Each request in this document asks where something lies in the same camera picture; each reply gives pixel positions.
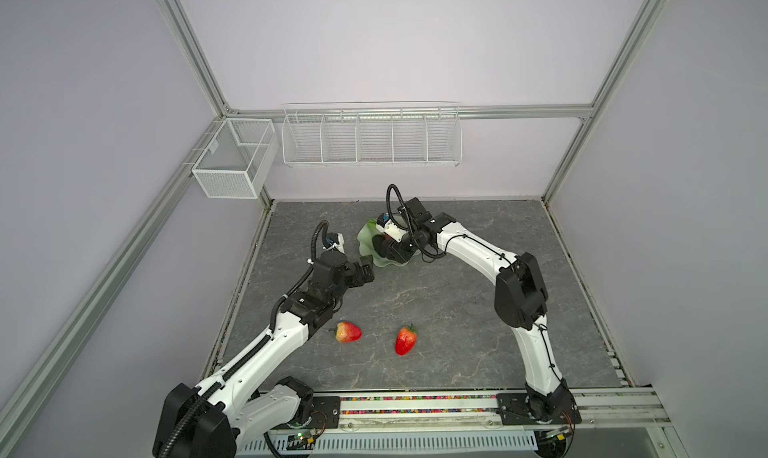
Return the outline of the white vent grille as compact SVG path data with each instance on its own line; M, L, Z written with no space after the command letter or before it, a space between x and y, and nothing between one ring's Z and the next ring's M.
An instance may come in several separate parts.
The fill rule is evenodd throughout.
M271 433L284 457L427 456L474 452L535 452L532 431L456 431L430 433L325 433L314 444L300 446L296 434Z

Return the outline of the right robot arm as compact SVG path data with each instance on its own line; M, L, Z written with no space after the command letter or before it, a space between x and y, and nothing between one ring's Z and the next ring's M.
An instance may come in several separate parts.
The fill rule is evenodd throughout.
M552 350L547 323L548 291L536 257L497 247L447 213L433 215L417 198L369 220L360 243L374 262L406 264L416 253L432 260L452 255L494 285L494 310L514 333L525 371L522 414L538 423L581 421L576 400Z

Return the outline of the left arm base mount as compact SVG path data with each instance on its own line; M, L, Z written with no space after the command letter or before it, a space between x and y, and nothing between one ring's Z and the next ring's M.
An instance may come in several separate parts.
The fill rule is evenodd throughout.
M309 407L299 411L299 416L281 423L271 430L288 429L337 429L341 418L341 397L338 395L315 396Z

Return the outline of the green scalloped fruit bowl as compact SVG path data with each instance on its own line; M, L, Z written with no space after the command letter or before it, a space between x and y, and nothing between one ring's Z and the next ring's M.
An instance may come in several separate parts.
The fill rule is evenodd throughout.
M357 234L357 239L359 242L359 253L361 256L370 256L373 260L373 263L377 267L386 267L389 265L394 266L405 266L410 259L415 255L418 254L418 248L415 245L412 245L410 243L403 243L402 247L404 250L408 253L408 262L404 264L399 264L394 261L384 259L381 256L379 256L373 248L372 244L372 238L374 235L382 234L376 229L376 220L370 219L368 222L361 228L360 232Z

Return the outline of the aluminium front rail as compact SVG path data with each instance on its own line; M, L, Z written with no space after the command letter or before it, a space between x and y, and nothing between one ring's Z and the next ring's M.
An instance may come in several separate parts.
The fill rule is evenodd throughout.
M577 425L503 425L497 414L498 393L518 390L443 390L411 392L317 392L341 397L337 431L411 431L499 429L567 430L666 426L670 418L650 388L575 389L582 417Z

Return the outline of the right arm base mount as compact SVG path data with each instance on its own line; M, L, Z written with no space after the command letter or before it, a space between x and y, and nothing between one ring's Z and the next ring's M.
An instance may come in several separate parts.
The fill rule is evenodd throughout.
M582 417L570 392L542 396L526 392L498 393L497 414L503 425L577 425Z

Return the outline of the red strawberry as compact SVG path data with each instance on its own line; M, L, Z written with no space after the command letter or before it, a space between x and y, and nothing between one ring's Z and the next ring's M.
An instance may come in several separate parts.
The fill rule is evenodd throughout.
M399 356L407 355L418 342L418 333L413 325L402 327L396 337L395 352Z

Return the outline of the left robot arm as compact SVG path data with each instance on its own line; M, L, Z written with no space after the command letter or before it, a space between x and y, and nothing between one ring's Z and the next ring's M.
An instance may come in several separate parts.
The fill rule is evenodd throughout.
M194 386L179 384L163 403L155 457L233 457L282 424L303 424L314 391L287 377L265 394L260 385L340 308L350 288L372 282L373 260L351 261L338 249L312 259L275 303L268 326L231 361Z

